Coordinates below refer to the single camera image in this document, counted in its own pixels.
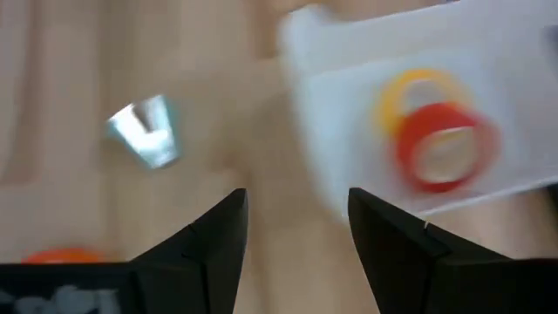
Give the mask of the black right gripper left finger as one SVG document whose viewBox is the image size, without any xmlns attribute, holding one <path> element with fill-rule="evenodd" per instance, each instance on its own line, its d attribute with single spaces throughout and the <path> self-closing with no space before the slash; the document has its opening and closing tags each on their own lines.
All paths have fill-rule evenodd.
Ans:
<svg viewBox="0 0 558 314">
<path fill-rule="evenodd" d="M 237 188 L 128 262 L 2 265 L 1 311 L 230 313 L 247 238 L 247 191 Z"/>
</svg>

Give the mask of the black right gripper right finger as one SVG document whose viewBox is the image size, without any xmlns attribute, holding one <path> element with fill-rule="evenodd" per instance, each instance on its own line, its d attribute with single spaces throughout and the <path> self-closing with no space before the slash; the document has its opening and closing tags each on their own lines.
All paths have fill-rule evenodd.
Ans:
<svg viewBox="0 0 558 314">
<path fill-rule="evenodd" d="M 557 261 L 512 259 L 361 189 L 352 239 L 382 313 L 556 313 Z"/>
</svg>

